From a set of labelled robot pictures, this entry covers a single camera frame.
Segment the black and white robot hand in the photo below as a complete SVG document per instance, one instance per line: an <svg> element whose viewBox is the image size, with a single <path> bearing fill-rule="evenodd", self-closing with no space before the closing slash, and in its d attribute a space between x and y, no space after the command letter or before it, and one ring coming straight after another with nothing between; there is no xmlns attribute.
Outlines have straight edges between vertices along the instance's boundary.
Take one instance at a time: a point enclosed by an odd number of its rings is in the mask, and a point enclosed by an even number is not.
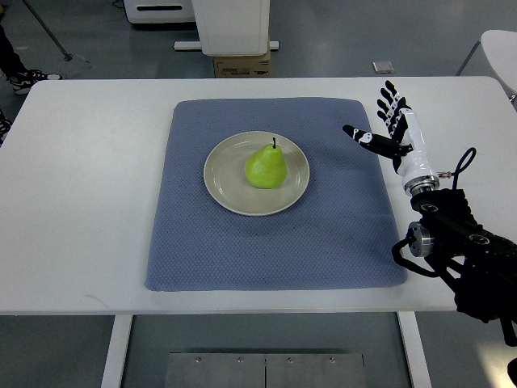
<svg viewBox="0 0 517 388"><path fill-rule="evenodd" d="M343 132L366 150L391 159L408 196L438 189L439 176L428 161L427 145L416 113L390 81L385 82L380 95L377 115L389 135L383 137L349 124L343 126Z"/></svg>

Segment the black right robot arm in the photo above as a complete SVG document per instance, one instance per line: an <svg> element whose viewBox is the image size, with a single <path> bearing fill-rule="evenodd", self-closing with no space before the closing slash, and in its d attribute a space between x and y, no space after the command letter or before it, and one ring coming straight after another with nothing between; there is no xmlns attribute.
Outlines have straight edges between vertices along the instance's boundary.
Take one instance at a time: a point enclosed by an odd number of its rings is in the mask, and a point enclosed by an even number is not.
<svg viewBox="0 0 517 388"><path fill-rule="evenodd" d="M392 248L394 261L454 293L457 311L484 323L501 323L506 345L516 345L516 245L485 230L472 215L464 191L435 189L420 179L410 190L419 221Z"/></svg>

